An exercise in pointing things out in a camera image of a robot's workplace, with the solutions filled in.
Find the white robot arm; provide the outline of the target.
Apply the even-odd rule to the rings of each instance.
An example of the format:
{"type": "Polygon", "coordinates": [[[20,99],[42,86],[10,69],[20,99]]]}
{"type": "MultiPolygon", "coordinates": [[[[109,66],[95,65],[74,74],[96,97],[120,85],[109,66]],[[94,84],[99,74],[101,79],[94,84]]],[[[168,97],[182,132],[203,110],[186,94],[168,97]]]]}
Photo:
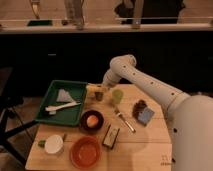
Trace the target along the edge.
{"type": "Polygon", "coordinates": [[[172,171],[213,171],[213,98],[189,95],[135,68],[133,55],[114,57],[102,84],[124,78],[155,100],[172,120],[172,171]]]}

